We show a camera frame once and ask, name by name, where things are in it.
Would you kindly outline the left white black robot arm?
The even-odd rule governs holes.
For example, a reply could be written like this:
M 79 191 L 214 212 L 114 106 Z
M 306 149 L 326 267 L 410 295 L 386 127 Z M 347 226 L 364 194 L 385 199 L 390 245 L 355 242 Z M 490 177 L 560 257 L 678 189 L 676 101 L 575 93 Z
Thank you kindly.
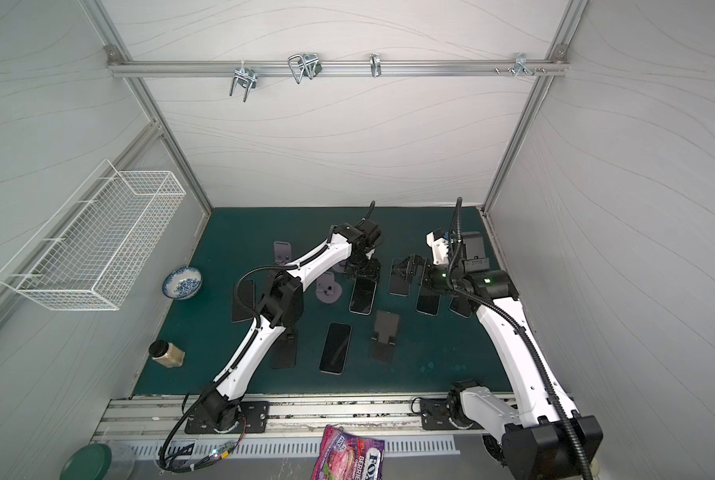
M 240 422 L 241 404 L 249 384 L 275 342 L 295 326 L 305 309 L 305 292 L 334 266 L 364 270 L 373 261 L 381 229 L 371 220 L 375 202 L 369 204 L 357 224 L 342 223 L 329 229 L 326 239 L 303 256 L 279 265 L 256 267 L 243 278 L 260 272 L 271 274 L 261 299 L 247 304 L 240 288 L 234 300 L 252 316 L 247 335 L 226 366 L 204 387 L 193 404 L 187 404 L 175 430 L 189 420 L 200 420 L 203 428 L 229 432 Z

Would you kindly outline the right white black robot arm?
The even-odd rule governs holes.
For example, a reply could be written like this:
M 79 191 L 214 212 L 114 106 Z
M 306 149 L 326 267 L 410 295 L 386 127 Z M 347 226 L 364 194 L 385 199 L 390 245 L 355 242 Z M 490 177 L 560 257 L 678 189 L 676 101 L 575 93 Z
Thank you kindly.
M 451 226 L 427 236 L 433 256 L 409 256 L 391 268 L 391 279 L 419 291 L 447 296 L 477 317 L 497 350 L 513 388 L 515 404 L 479 381 L 455 382 L 447 394 L 447 422 L 455 429 L 483 430 L 483 446 L 515 479 L 593 478 L 593 458 L 603 429 L 583 415 L 559 385 L 525 320 L 509 274 L 483 267 L 469 252 L 461 228 L 463 203 L 455 202 Z

